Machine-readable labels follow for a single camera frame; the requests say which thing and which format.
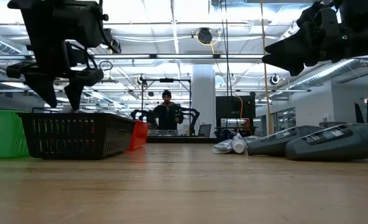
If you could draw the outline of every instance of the green plastic basket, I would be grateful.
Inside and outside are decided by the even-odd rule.
[[[17,112],[0,110],[0,158],[29,156],[24,128]]]

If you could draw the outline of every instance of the ceiling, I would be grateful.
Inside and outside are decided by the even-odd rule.
[[[109,20],[104,23],[105,28],[113,30],[113,36],[122,47],[122,54],[225,54],[224,41],[221,37],[222,19],[228,21],[228,53],[262,55],[263,44],[269,45],[284,39],[298,30],[295,20],[302,10],[312,4],[312,0],[265,0],[263,4],[263,21],[259,1],[227,0],[227,12],[222,4],[221,10],[218,0],[104,0],[104,13],[109,14]],[[30,44],[21,14],[18,10],[7,8],[8,0],[0,0],[0,41],[25,52],[25,45]],[[196,33],[200,28],[207,27],[213,35],[213,47],[198,42]],[[98,47],[91,49],[93,54],[109,54],[109,51]],[[99,83],[92,87],[95,90],[135,90],[138,88],[136,78],[142,74],[146,78],[182,78],[190,79],[193,65],[197,63],[213,64],[216,76],[226,75],[224,60],[109,60],[114,68],[105,72],[105,80],[110,83]],[[12,60],[0,60],[0,67],[15,63]],[[301,75],[312,72],[318,66],[307,68]],[[230,72],[234,75],[232,87],[235,89],[264,89],[264,76],[275,75],[281,77],[280,86],[294,82],[288,72],[271,65],[261,63],[260,57],[254,60],[230,60]],[[185,86],[180,83],[155,83],[150,90],[181,89],[173,93],[173,98],[188,99],[189,94]],[[97,97],[87,95],[84,101],[88,103],[109,102],[126,103],[126,109],[135,108],[139,103],[139,93],[102,93]],[[159,94],[149,97],[150,103],[157,103]]]

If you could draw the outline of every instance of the red object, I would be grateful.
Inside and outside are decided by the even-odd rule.
[[[147,143],[149,125],[142,121],[136,121],[130,142],[129,151],[144,147]]]

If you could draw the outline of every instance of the black plastic basket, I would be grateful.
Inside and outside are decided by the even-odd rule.
[[[18,113],[30,156],[102,159],[129,148],[135,121],[107,113]]]

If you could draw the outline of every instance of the printed label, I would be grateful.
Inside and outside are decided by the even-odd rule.
[[[282,139],[282,138],[287,138],[287,137],[292,137],[295,136],[297,134],[297,131],[295,128],[289,128],[280,132],[277,132],[275,134],[271,134],[269,136],[263,137],[260,139],[261,142],[266,142],[266,141],[273,141],[276,139]]]
[[[352,131],[347,126],[339,125],[322,131],[317,131],[313,134],[302,137],[301,139],[307,142],[307,144],[313,146],[352,136],[352,134]]]

